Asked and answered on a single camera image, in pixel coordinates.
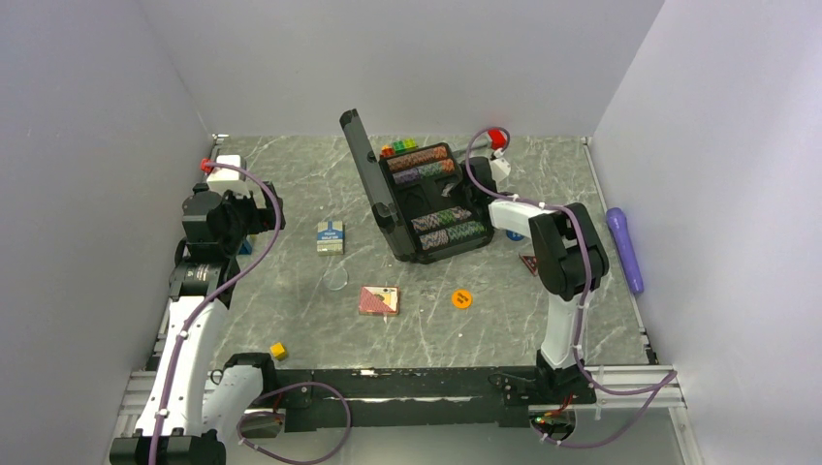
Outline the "red triangular dealer button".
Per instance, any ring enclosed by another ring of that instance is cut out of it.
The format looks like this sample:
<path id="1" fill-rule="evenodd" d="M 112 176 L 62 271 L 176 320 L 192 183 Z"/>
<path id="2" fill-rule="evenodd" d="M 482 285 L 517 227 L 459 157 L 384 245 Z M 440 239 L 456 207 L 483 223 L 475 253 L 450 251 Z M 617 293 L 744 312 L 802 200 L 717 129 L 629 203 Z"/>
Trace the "red triangular dealer button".
<path id="1" fill-rule="evenodd" d="M 535 256 L 520 255 L 520 259 L 533 276 L 538 275 L 538 262 Z"/>

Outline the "orange big blind button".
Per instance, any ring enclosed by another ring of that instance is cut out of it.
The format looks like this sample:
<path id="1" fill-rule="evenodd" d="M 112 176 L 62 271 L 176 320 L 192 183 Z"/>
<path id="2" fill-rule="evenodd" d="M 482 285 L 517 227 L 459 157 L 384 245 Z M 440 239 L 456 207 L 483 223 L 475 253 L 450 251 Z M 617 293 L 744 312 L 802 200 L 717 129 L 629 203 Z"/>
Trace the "orange big blind button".
<path id="1" fill-rule="evenodd" d="M 451 295 L 451 302 L 457 309 L 465 310 L 472 305 L 473 296 L 466 289 L 457 289 Z"/>

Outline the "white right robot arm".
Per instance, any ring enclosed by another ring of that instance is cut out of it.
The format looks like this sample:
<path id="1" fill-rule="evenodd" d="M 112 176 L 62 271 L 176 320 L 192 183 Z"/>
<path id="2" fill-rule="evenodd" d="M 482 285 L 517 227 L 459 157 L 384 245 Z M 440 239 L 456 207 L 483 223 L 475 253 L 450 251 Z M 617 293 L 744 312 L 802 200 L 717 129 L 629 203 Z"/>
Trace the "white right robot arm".
<path id="1" fill-rule="evenodd" d="M 581 203 L 548 205 L 504 195 L 477 177 L 482 172 L 466 156 L 464 174 L 488 203 L 490 224 L 531 241 L 538 276 L 549 293 L 546 332 L 537 354 L 534 386 L 547 402 L 594 388 L 584 366 L 583 336 L 588 301 L 610 269 L 590 216 Z"/>

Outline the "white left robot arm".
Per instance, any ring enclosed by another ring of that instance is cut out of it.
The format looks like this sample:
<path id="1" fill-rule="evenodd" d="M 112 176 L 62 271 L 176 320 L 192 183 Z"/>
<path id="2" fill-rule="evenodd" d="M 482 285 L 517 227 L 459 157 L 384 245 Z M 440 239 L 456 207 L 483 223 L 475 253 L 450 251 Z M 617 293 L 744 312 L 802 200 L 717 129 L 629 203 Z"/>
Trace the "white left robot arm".
<path id="1" fill-rule="evenodd" d="M 270 404 L 279 390 L 271 356 L 231 356 L 227 380 L 206 395 L 207 369 L 228 314 L 237 255 L 247 236 L 285 225 L 283 201 L 265 182 L 264 206 L 252 194 L 197 184 L 182 204 L 184 237 L 170 276 L 169 321 L 156 378 L 136 425 L 113 439 L 112 464 L 223 464 L 226 444 L 249 403 Z"/>

